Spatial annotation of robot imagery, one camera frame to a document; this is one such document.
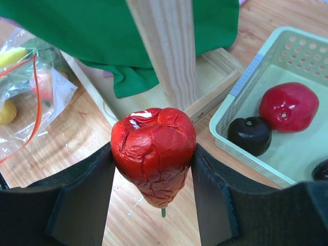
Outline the red fake chili pepper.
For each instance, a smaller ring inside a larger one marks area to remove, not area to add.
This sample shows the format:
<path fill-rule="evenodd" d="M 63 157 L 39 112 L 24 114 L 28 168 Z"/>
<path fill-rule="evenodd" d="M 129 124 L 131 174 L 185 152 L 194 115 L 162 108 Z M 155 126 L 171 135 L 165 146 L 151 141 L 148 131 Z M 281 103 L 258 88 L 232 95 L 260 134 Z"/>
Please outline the red fake chili pepper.
<path fill-rule="evenodd" d="M 117 169 L 153 207 L 166 208 L 184 187 L 196 149 L 190 118 L 176 108 L 149 108 L 129 114 L 112 128 Z"/>

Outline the dark purple fake eggplant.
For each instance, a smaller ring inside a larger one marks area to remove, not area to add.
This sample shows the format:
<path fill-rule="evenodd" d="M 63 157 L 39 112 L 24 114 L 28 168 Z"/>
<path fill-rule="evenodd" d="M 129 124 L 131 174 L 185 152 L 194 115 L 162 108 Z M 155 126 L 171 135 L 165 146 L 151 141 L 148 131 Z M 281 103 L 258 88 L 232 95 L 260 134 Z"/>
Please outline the dark purple fake eggplant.
<path fill-rule="evenodd" d="M 328 180 L 328 160 L 320 162 L 311 173 L 313 180 Z"/>

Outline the small dark fake plum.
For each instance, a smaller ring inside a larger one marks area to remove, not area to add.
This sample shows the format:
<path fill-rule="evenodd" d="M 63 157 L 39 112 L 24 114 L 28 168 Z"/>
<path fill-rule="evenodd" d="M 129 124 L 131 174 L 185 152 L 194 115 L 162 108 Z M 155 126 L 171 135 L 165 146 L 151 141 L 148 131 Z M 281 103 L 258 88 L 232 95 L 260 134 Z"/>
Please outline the small dark fake plum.
<path fill-rule="evenodd" d="M 228 127 L 227 139 L 253 156 L 260 156 L 271 145 L 272 129 L 259 116 L 237 118 Z"/>

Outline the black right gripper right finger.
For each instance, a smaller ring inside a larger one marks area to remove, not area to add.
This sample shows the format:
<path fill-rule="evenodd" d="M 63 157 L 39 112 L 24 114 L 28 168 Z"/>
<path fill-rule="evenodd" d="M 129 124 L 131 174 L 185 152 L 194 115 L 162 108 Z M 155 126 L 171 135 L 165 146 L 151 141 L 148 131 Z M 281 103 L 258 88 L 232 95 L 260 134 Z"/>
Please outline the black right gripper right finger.
<path fill-rule="evenodd" d="M 275 189 L 198 145 L 192 176 L 202 245 L 327 245 L 327 182 Z"/>

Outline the clear zip top bag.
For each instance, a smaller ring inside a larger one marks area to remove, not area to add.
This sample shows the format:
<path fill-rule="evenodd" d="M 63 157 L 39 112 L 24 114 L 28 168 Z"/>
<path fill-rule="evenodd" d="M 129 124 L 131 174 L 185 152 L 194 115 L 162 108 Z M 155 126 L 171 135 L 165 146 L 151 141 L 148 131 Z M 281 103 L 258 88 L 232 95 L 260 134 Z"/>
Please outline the clear zip top bag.
<path fill-rule="evenodd" d="M 24 29 L 15 28 L 1 46 L 1 53 L 22 47 L 24 42 L 35 37 Z M 17 108 L 16 118 L 7 125 L 1 125 L 1 162 L 20 151 L 53 122 L 68 106 L 77 90 L 68 65 L 68 72 L 59 72 L 42 61 L 36 51 L 26 49 L 29 53 L 23 59 L 1 67 L 1 109 L 8 99 L 12 100 Z M 36 72 L 44 68 L 50 68 L 52 71 L 52 104 L 42 100 L 39 93 Z"/>

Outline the red fake apple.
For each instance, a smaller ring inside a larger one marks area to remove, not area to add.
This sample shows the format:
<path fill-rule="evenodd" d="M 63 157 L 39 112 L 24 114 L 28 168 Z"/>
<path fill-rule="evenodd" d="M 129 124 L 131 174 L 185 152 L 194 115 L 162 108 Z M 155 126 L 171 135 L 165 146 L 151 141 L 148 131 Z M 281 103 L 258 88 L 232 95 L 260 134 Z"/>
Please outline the red fake apple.
<path fill-rule="evenodd" d="M 260 102 L 259 115 L 273 130 L 295 133 L 307 129 L 319 108 L 318 96 L 306 85 L 289 82 L 268 89 Z"/>

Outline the orange fake peach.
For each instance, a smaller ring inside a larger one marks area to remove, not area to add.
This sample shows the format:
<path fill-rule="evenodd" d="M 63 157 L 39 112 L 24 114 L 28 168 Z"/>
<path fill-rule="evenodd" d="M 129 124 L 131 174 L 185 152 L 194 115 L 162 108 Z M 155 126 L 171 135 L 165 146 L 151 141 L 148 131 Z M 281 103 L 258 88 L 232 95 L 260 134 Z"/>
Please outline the orange fake peach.
<path fill-rule="evenodd" d="M 39 69 L 36 72 L 39 93 L 42 100 L 53 103 L 52 71 L 50 68 Z"/>

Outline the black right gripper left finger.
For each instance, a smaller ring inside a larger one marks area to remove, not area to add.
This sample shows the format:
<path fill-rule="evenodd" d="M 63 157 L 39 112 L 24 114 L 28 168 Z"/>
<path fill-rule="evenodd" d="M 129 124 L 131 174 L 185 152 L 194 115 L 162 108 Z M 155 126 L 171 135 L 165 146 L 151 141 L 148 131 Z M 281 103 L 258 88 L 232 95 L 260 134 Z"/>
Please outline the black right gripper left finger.
<path fill-rule="evenodd" d="M 101 245 L 114 172 L 107 143 L 25 188 L 1 190 L 1 245 Z"/>

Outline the yellow fake lemon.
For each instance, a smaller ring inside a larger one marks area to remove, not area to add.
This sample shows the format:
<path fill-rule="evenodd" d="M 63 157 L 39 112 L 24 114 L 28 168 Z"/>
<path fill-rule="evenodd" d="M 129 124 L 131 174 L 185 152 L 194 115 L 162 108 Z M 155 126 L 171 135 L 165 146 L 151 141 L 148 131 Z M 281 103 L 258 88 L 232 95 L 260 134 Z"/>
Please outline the yellow fake lemon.
<path fill-rule="evenodd" d="M 0 114 L 0 125 L 11 123 L 17 115 L 17 108 L 10 99 L 6 100 Z"/>

